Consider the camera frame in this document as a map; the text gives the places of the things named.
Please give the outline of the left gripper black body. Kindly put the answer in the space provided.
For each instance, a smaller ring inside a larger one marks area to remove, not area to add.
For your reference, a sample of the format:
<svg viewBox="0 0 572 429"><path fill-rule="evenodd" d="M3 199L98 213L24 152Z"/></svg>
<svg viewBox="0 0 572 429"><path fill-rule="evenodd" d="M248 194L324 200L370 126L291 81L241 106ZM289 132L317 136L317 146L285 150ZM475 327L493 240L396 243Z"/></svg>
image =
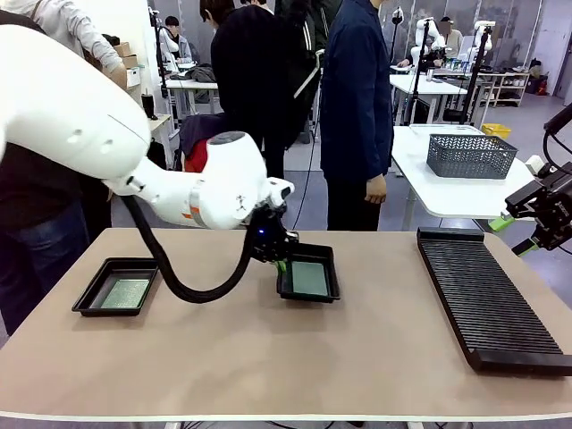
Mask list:
<svg viewBox="0 0 572 429"><path fill-rule="evenodd" d="M275 263L287 258L290 247L299 242L299 234L287 230L278 209L259 207L250 219L254 231L251 257L262 263Z"/></svg>

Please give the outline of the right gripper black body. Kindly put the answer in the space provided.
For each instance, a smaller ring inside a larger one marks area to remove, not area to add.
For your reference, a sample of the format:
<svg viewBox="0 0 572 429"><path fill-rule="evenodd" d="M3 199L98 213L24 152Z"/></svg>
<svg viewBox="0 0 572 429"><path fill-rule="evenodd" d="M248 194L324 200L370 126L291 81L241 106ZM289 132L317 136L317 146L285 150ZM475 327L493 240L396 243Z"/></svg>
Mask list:
<svg viewBox="0 0 572 429"><path fill-rule="evenodd" d="M541 184L545 193L535 200L534 236L540 248L554 250L572 239L572 175L552 172Z"/></svg>

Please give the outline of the green perforated circuit board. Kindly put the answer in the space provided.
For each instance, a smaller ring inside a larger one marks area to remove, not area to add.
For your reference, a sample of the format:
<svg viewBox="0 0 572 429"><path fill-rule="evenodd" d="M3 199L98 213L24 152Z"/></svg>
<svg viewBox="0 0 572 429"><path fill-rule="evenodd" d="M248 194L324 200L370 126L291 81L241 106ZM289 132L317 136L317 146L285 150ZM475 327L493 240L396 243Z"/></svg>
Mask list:
<svg viewBox="0 0 572 429"><path fill-rule="evenodd" d="M107 293L100 307L105 309L138 307L148 286L147 280L119 279Z"/></svg>
<svg viewBox="0 0 572 429"><path fill-rule="evenodd" d="M298 294L327 296L328 286L324 266L319 263L291 263L292 290Z"/></svg>

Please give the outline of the black plastic ESD tray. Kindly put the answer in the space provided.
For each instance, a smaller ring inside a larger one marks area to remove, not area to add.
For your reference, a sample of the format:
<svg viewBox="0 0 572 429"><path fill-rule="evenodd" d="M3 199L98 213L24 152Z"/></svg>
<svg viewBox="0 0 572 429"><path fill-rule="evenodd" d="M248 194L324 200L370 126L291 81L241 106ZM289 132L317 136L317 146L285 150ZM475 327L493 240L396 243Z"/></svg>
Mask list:
<svg viewBox="0 0 572 429"><path fill-rule="evenodd" d="M341 290L338 283L334 264L334 254L331 247L306 243L294 243L285 259L288 272L285 276L278 274L276 289L282 299L307 301L314 303L333 303L341 298ZM293 261L319 263L324 266L326 282L328 286L327 296L298 294L292 290L291 263Z"/></svg>
<svg viewBox="0 0 572 429"><path fill-rule="evenodd" d="M153 258L110 257L100 266L87 288L74 303L71 311L84 317L121 317L137 316L144 306L151 286L159 272ZM147 292L135 308L101 308L105 296L119 279L138 279L149 281Z"/></svg>

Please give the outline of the navy sleeved right forearm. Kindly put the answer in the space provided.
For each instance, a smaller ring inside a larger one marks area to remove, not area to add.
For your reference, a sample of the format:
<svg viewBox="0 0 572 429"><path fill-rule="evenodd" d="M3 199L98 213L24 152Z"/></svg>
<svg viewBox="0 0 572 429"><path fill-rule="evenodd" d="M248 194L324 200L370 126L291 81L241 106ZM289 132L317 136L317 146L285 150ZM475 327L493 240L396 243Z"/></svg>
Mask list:
<svg viewBox="0 0 572 429"><path fill-rule="evenodd" d="M371 180L388 172L393 143L391 105L376 98L366 109L363 123L366 178Z"/></svg>

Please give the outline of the navy coat person right hand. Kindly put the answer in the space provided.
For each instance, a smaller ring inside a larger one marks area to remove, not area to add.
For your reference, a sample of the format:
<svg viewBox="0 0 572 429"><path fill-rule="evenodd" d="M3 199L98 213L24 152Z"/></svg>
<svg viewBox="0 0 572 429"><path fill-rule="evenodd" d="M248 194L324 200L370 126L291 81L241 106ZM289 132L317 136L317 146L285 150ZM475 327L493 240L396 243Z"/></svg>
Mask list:
<svg viewBox="0 0 572 429"><path fill-rule="evenodd" d="M365 201L380 205L385 201L386 196L387 185L385 177L382 174L367 181Z"/></svg>

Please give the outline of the grey hoodie person hand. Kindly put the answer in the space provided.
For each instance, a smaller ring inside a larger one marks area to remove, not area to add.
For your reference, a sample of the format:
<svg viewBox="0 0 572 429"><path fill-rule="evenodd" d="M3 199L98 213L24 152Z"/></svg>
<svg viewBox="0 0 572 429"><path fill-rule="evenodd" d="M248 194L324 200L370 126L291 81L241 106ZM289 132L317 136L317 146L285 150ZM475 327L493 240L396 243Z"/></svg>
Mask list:
<svg viewBox="0 0 572 429"><path fill-rule="evenodd" d="M116 67L114 67L108 73L109 79L112 80L118 87L122 90L127 89L127 70L123 63L120 63Z"/></svg>

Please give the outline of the grey plastic lattice basket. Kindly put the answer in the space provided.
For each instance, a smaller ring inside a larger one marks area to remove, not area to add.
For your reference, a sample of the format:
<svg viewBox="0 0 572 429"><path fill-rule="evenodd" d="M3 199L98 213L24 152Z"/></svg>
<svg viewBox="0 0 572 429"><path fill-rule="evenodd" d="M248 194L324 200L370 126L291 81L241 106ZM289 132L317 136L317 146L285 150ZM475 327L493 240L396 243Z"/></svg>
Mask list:
<svg viewBox="0 0 572 429"><path fill-rule="evenodd" d="M504 180L516 154L497 136L431 134L426 163L442 178Z"/></svg>

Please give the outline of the white side table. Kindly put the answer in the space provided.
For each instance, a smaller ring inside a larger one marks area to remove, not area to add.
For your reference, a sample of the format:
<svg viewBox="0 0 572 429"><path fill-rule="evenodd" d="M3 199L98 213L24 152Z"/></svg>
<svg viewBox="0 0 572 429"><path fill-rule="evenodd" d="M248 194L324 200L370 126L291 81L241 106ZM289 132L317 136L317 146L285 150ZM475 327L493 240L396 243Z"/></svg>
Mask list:
<svg viewBox="0 0 572 429"><path fill-rule="evenodd" d="M525 163L516 159L504 180L451 179L437 176L426 164L432 134L480 135L467 125L413 124L394 128L392 158L408 181L401 229L410 228L415 203L440 218L495 219L506 208L505 198L533 180Z"/></svg>

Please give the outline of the black slotted board rack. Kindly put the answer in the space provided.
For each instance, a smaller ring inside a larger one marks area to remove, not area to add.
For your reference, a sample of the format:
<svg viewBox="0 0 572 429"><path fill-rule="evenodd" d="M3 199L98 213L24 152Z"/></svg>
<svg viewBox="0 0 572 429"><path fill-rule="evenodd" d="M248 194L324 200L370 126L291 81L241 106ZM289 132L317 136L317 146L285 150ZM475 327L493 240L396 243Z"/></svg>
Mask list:
<svg viewBox="0 0 572 429"><path fill-rule="evenodd" d="M416 243L463 355L477 373L572 377L543 322L478 230L420 228Z"/></svg>

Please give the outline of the yellow plastic bin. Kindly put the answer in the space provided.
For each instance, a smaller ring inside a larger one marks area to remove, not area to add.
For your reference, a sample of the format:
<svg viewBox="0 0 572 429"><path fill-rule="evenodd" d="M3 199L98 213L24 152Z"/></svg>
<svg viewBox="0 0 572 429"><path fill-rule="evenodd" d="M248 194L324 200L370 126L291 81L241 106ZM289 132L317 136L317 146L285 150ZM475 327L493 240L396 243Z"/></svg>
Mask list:
<svg viewBox="0 0 572 429"><path fill-rule="evenodd" d="M484 123L481 127L481 131L485 135L496 136L500 139L507 140L511 133L511 128L499 123Z"/></svg>

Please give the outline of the orange cloth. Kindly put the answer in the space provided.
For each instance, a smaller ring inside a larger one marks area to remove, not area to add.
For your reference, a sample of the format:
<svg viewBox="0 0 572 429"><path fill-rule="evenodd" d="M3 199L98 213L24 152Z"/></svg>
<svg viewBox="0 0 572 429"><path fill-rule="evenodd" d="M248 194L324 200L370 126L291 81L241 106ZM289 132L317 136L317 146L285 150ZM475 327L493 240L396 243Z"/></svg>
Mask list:
<svg viewBox="0 0 572 429"><path fill-rule="evenodd" d="M208 139L196 141L190 152L185 156L183 165L185 172L203 172L208 158L207 141Z"/></svg>

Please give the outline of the wooden storage shelf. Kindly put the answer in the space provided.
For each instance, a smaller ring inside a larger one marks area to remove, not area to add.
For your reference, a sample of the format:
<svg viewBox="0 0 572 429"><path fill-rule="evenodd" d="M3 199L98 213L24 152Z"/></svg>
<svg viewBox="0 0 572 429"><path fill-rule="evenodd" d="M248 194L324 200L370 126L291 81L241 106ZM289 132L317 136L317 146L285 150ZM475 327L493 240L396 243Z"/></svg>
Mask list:
<svg viewBox="0 0 572 429"><path fill-rule="evenodd" d="M489 96L490 105L493 107L499 105L520 107L529 81L528 73L493 73L490 75L490 81L492 83Z"/></svg>

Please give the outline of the dark green striped jacket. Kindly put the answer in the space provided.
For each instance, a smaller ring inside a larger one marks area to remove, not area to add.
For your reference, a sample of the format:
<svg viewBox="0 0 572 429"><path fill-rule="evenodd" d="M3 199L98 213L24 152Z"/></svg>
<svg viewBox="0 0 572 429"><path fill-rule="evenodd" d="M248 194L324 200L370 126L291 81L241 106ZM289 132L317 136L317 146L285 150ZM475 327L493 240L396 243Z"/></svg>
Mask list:
<svg viewBox="0 0 572 429"><path fill-rule="evenodd" d="M188 116L183 121L179 132L179 155L182 170L184 171L185 156L190 152L196 141L210 139L227 130L228 123L225 113Z"/></svg>

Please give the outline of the black backpack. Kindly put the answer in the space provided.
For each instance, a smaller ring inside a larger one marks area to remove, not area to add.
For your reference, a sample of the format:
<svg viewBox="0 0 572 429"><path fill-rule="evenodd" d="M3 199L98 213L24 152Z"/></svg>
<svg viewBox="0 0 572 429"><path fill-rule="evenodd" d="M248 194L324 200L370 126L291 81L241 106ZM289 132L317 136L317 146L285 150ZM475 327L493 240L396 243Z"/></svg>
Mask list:
<svg viewBox="0 0 572 429"><path fill-rule="evenodd" d="M164 146L155 139L151 139L147 151L147 158L161 169L165 170L167 168Z"/></svg>

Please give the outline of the white background work table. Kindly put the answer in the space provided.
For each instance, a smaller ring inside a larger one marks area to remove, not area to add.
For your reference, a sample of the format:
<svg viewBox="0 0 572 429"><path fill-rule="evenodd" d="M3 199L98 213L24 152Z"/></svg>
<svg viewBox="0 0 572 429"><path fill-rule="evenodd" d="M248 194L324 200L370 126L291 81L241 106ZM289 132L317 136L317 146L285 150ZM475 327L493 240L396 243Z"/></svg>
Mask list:
<svg viewBox="0 0 572 429"><path fill-rule="evenodd" d="M172 91L183 91L189 94L191 111L196 114L194 93L206 91L209 95L210 114L215 114L215 94L218 92L218 85L215 82L199 82L196 80L173 80L168 79L165 86L169 93Z"/></svg>
<svg viewBox="0 0 572 429"><path fill-rule="evenodd" d="M415 75L392 74L390 83L393 89L394 99L394 124L401 126L412 123L408 119L408 101L413 97L415 88ZM448 97L465 96L467 90L452 85L442 80L427 80L423 75L419 78L417 85L418 101L428 106L427 124L440 122L442 120L444 108Z"/></svg>

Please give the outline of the small wood top table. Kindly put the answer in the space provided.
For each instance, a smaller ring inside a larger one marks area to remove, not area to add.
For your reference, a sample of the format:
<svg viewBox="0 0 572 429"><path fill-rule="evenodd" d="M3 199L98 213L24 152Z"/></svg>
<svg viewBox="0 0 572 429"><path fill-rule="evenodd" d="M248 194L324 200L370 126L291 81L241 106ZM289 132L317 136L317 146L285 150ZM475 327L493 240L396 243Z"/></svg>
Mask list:
<svg viewBox="0 0 572 429"><path fill-rule="evenodd" d="M169 114L157 114L154 120L149 119L151 137L161 144L164 150L166 168L172 168L173 150L171 148L172 117Z"/></svg>

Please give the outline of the person in navy coat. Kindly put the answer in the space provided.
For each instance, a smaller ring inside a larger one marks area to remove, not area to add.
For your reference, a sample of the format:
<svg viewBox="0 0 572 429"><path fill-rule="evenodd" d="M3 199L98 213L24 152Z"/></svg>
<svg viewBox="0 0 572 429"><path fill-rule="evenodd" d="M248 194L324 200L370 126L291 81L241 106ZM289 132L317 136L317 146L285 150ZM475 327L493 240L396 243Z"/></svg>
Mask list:
<svg viewBox="0 0 572 429"><path fill-rule="evenodd" d="M392 108L391 62L379 19L384 1L342 0L325 50L321 169L330 231L377 231L379 227L382 204L365 201L363 123L366 109L376 98Z"/></svg>

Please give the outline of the person in black jacket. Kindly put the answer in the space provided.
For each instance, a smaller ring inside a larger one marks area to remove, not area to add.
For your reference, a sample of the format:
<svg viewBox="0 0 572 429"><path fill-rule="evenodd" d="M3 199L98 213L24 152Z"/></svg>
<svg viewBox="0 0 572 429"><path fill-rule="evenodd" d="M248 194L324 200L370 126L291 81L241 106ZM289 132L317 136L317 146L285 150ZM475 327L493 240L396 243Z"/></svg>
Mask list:
<svg viewBox="0 0 572 429"><path fill-rule="evenodd" d="M200 0L203 21L214 27L211 64L221 108L231 127L248 133L263 153L267 175L284 177L283 158L298 133L289 62L299 53L308 0L292 0L276 16L234 0Z"/></svg>

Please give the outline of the background person black cap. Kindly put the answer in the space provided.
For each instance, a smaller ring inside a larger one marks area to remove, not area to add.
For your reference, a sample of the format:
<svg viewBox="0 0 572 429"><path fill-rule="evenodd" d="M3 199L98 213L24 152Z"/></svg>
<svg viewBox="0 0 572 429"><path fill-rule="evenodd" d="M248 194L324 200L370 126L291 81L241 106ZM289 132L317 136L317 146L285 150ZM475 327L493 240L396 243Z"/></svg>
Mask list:
<svg viewBox="0 0 572 429"><path fill-rule="evenodd" d="M454 28L453 21L444 16L438 24L440 34L445 40L445 54L448 59L457 58L460 48L462 47L463 35Z"/></svg>

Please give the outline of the grey clothing heap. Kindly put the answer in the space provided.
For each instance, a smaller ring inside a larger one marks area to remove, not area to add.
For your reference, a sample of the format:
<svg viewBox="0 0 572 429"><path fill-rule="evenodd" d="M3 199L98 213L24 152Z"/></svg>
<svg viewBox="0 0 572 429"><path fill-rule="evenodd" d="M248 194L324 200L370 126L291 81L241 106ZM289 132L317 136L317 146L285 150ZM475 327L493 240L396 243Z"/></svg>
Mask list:
<svg viewBox="0 0 572 429"><path fill-rule="evenodd" d="M208 65L191 67L184 73L184 77L201 83L216 83L213 68Z"/></svg>

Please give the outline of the seated dark haired person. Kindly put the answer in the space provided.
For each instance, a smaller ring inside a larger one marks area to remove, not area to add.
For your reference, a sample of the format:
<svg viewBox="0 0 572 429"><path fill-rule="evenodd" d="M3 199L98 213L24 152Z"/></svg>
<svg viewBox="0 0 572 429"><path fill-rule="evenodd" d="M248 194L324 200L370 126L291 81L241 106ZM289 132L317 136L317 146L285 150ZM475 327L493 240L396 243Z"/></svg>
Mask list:
<svg viewBox="0 0 572 429"><path fill-rule="evenodd" d="M181 34L179 20L174 16L167 16L164 20L164 36L177 63L192 63L193 56L188 40Z"/></svg>

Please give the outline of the person in blue jeans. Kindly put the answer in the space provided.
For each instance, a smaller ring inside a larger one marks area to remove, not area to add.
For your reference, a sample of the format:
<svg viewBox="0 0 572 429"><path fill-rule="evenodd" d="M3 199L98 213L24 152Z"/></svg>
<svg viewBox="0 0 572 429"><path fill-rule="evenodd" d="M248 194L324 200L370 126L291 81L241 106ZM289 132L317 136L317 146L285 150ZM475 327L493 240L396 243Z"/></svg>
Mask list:
<svg viewBox="0 0 572 429"><path fill-rule="evenodd" d="M13 335L111 225L99 180L8 144L0 162L0 316Z"/></svg>

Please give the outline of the person in grey hoodie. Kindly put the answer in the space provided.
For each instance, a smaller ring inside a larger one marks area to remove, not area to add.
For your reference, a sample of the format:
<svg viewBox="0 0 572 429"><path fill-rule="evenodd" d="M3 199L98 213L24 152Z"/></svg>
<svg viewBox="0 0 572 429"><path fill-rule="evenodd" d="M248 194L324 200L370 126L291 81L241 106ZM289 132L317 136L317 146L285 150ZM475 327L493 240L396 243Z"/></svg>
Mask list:
<svg viewBox="0 0 572 429"><path fill-rule="evenodd" d="M7 12L26 16L50 38L85 58L98 60L104 74L122 62L115 49L73 0L5 0Z"/></svg>

